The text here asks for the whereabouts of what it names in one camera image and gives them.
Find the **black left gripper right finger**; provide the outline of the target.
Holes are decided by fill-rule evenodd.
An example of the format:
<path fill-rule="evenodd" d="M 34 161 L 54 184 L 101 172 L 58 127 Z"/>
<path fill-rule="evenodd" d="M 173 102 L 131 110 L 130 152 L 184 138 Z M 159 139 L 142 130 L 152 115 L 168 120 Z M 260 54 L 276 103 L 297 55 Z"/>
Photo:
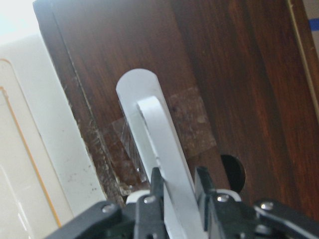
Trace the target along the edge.
<path fill-rule="evenodd" d="M 210 239 L 250 239 L 251 210 L 225 193 L 218 193 L 207 168 L 196 167 L 195 197 L 204 231 Z"/>

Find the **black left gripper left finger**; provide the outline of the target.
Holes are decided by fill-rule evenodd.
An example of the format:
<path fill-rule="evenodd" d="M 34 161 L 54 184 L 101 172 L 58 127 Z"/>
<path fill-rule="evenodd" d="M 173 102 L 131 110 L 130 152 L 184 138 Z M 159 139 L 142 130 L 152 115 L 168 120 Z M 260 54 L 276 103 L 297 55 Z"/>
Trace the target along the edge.
<path fill-rule="evenodd" d="M 129 203 L 126 211 L 133 219 L 132 239 L 164 239 L 166 227 L 163 212 L 163 178 L 157 167 L 152 169 L 151 190 Z"/>

